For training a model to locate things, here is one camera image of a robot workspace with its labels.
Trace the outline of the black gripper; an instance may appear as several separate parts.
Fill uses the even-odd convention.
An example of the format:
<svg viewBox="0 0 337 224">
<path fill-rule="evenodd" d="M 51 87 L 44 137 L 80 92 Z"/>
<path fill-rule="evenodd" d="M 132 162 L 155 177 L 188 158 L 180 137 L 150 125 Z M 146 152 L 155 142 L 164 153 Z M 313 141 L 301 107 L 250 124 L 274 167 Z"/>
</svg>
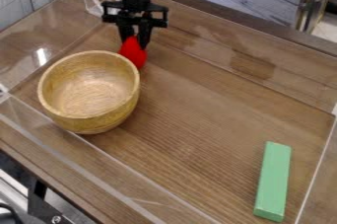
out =
<svg viewBox="0 0 337 224">
<path fill-rule="evenodd" d="M 151 42 L 154 27 L 166 28 L 170 24 L 170 8 L 155 3 L 150 3 L 144 9 L 136 11 L 126 8 L 122 1 L 108 0 L 103 1 L 102 7 L 102 20 L 106 23 L 127 25 L 119 27 L 122 41 L 126 41 L 128 37 L 135 35 L 135 29 L 132 26 L 140 25 L 144 22 L 151 24 L 150 26 L 140 26 L 139 30 L 139 43 L 142 50 L 146 50 L 148 43 Z"/>
</svg>

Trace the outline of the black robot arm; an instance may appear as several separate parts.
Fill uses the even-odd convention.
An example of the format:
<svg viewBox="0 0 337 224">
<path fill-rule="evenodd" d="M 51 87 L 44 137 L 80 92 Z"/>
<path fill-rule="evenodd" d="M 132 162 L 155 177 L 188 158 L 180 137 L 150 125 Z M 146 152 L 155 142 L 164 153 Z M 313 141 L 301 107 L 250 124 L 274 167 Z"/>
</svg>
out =
<svg viewBox="0 0 337 224">
<path fill-rule="evenodd" d="M 102 20 L 118 26 L 122 41 L 135 37 L 142 49 L 151 42 L 154 28 L 170 25 L 170 8 L 152 0 L 104 0 L 102 7 Z"/>
</svg>

